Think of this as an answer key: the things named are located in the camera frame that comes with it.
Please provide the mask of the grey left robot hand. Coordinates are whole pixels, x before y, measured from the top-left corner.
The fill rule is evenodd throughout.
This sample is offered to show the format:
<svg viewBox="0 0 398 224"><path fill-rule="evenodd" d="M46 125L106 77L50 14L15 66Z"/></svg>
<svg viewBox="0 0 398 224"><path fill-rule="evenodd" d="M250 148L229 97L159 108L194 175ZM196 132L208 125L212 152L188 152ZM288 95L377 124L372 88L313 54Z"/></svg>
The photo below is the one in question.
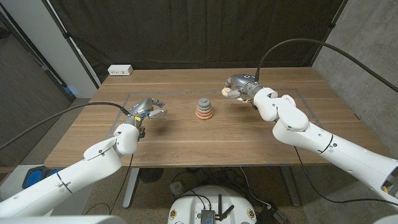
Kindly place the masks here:
<svg viewBox="0 0 398 224"><path fill-rule="evenodd" d="M146 98L129 110L129 116L124 120L124 124L139 128L145 118L157 119L167 114L167 110L163 109L163 106L164 103L157 98Z"/></svg>

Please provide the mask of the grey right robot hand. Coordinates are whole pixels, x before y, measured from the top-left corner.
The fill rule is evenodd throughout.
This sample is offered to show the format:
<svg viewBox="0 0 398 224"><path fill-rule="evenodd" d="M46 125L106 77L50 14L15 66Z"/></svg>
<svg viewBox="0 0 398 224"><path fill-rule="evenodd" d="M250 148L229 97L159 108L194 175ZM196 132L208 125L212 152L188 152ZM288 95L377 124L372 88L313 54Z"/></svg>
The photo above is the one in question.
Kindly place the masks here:
<svg viewBox="0 0 398 224"><path fill-rule="evenodd" d="M226 98L238 99L244 95L253 99L256 93L263 88L258 81L255 81L255 76L237 74L226 80L221 92Z"/></svg>

